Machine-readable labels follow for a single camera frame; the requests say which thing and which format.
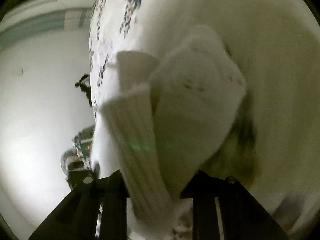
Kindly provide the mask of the white knitted small garment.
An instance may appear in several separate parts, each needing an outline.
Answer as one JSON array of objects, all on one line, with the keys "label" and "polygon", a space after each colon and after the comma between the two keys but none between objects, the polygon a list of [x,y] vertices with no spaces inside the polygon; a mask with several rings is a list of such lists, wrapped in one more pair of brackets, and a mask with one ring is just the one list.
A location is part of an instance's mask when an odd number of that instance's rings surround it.
[{"label": "white knitted small garment", "polygon": [[116,59],[120,92],[99,108],[101,120],[135,216],[163,222],[227,137],[246,83],[218,34],[204,25],[192,27],[161,60],[139,51]]}]

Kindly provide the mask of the green shelf rack with items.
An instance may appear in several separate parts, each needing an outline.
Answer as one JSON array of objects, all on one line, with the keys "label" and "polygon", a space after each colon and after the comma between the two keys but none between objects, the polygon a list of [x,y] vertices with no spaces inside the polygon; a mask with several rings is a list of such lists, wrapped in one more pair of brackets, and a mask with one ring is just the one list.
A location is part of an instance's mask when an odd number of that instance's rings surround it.
[{"label": "green shelf rack with items", "polygon": [[86,127],[72,139],[76,155],[87,165],[89,165],[91,160],[94,129],[94,125]]}]

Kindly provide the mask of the left teal striped curtain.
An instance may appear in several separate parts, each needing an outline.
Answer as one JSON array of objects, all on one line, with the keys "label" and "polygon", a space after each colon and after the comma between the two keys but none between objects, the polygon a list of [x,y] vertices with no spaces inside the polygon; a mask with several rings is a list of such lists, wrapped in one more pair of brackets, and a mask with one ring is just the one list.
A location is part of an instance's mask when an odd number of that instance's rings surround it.
[{"label": "left teal striped curtain", "polygon": [[1,48],[7,48],[21,40],[47,31],[87,29],[91,20],[91,9],[77,8],[59,10],[23,20],[1,31]]}]

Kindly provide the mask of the black clothes pile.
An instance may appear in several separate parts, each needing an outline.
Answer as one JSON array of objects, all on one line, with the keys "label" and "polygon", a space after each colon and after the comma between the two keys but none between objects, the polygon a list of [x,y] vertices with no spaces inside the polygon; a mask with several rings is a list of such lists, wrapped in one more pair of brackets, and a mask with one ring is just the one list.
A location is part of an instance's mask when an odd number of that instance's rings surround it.
[{"label": "black clothes pile", "polygon": [[80,88],[80,90],[86,94],[89,106],[92,107],[90,75],[84,74],[74,86]]}]

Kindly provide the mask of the floral bed sheet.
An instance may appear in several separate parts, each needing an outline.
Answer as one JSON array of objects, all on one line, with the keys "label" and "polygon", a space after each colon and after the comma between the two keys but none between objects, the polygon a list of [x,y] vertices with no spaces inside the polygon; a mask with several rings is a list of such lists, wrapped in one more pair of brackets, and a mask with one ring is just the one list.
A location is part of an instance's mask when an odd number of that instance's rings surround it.
[{"label": "floral bed sheet", "polygon": [[[319,213],[319,25],[303,0],[95,0],[91,164],[101,177],[120,170],[99,113],[120,92],[117,54],[161,60],[197,25],[218,34],[246,83],[227,137],[197,171],[235,177],[290,239],[300,239]],[[128,204],[129,230],[144,239],[191,237],[190,201],[178,198],[171,216],[155,224],[135,216],[131,198]]]}]

